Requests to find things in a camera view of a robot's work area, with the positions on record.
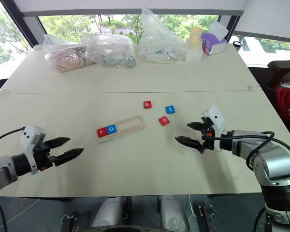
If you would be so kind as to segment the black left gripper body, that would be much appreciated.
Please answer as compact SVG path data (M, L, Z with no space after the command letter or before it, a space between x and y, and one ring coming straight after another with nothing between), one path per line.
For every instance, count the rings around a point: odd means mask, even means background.
M53 166L56 157L50 154L50 150L54 147L54 141L46 141L33 149L33 156L39 171L44 171Z

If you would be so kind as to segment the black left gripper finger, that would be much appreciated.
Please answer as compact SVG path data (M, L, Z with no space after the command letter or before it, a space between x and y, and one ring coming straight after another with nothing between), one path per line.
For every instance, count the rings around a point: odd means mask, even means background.
M68 138L68 137L57 137L57 138L45 141L45 144L49 148L57 148L59 146L62 146L63 144L65 144L69 140L70 140L70 138Z
M53 163L56 167L58 167L62 164L65 164L65 163L77 158L83 151L84 151L83 148L71 149L67 152L64 152L62 155L55 157Z

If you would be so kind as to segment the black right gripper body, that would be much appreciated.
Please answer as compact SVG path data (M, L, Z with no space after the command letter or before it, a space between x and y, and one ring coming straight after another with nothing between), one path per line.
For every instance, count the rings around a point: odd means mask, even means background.
M208 137L215 136L215 130L213 128L213 122L210 118L202 118L203 123L201 126L201 134L203 136L203 144L199 149L199 152L203 154L207 149L214 150L214 140L208 139Z

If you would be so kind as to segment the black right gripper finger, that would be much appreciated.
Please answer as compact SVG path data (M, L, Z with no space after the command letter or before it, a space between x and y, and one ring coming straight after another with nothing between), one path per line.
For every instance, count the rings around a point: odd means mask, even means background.
M175 139L182 145L196 149L203 150L203 145L198 141L186 136L176 136Z
M204 130L204 123L201 122L190 122L187 124L187 127L195 130L195 131L203 131Z

